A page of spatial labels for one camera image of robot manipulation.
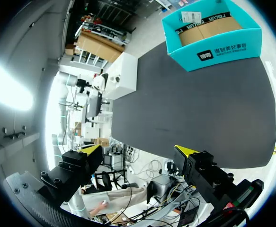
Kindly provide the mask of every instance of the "metal pole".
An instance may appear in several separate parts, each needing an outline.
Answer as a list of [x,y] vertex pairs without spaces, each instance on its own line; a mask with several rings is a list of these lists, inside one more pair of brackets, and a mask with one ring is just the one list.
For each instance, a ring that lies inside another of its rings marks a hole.
[[72,198],[68,202],[68,206],[71,209],[71,213],[85,219],[91,219],[89,212],[85,209],[85,204],[82,196],[79,194],[79,190],[72,196]]

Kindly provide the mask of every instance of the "robotic arm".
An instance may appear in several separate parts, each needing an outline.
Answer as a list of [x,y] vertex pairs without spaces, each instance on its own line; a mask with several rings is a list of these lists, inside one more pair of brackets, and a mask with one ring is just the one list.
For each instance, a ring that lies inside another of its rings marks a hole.
[[[63,161],[50,172],[41,172],[41,180],[30,173],[15,173],[6,178],[4,186],[15,194],[18,201],[26,209],[26,214],[40,223],[40,226],[102,226],[77,217],[60,208],[68,202],[80,185],[86,184],[91,174],[101,164],[103,155],[100,145],[92,147],[90,152],[68,151],[62,155]],[[233,175],[227,174],[216,166],[213,156],[207,152],[196,152],[181,146],[175,146],[174,163],[189,185],[194,185],[206,202],[214,206],[214,210],[200,227],[225,226],[232,227],[244,220],[243,209],[250,207],[263,190],[263,182],[243,180],[233,184]],[[173,210],[173,203],[160,210],[168,213]],[[159,212],[152,214],[148,220],[160,219]],[[147,219],[135,223],[144,225]]]
[[249,208],[259,197],[264,183],[257,179],[244,179],[233,183],[233,174],[226,173],[206,151],[197,152],[179,145],[175,146],[174,163],[188,185],[194,185],[207,203],[214,209],[203,226],[234,226],[246,217],[243,210]]

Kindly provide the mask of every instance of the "bright light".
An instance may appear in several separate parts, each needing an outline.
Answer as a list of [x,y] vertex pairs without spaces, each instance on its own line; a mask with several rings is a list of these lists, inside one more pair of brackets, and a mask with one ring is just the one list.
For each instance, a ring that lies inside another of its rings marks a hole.
[[0,67],[0,103],[19,110],[28,110],[33,104],[30,92]]
[[45,116],[45,148],[49,170],[55,168],[52,134],[58,135],[61,132],[59,93],[60,83],[55,77],[49,93]]

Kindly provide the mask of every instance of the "electronic device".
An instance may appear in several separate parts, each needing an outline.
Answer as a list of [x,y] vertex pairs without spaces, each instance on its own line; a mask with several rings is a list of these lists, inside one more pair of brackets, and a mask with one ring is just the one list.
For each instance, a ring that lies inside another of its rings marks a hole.
[[147,191],[148,197],[154,197],[159,202],[166,200],[167,190],[172,185],[172,181],[166,175],[159,175],[152,178]]

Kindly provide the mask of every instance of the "floor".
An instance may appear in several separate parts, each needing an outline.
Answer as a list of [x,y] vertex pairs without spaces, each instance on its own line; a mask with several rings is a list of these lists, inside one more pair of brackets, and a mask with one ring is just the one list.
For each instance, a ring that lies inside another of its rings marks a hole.
[[[262,28],[262,53],[261,60],[265,66],[271,86],[273,88],[275,100],[276,100],[276,37],[273,30],[269,27],[265,19],[257,11],[257,9],[246,0],[234,0],[239,6],[241,6],[248,14],[250,14]],[[158,14],[158,12],[151,15],[148,19],[135,19],[133,27],[136,29],[133,32],[133,38],[131,42],[126,46],[125,52],[132,54],[136,57],[141,57],[149,50],[165,41],[164,31],[161,25],[161,19],[167,16],[170,12]],[[111,121],[108,121],[103,133],[109,135],[109,127]],[[159,163],[154,161],[149,164],[151,160],[158,160],[160,164],[164,166],[166,159],[155,156],[153,154],[139,151],[139,159],[131,164],[134,174],[138,174],[138,177],[149,181],[152,177],[157,176],[158,172],[142,172],[148,168],[156,170],[159,168]],[[264,191],[254,205],[248,210],[248,214],[252,217],[257,210],[265,203],[270,193],[276,190],[276,155],[273,155],[269,163],[264,167],[252,168],[252,169],[225,169],[225,172],[234,173],[235,183],[239,183],[242,179],[253,181],[255,179],[261,179],[264,182]],[[128,216],[139,213],[145,208],[146,204],[138,204],[130,207],[125,213]],[[199,211],[199,222],[206,219],[211,205],[205,206],[203,210]]]

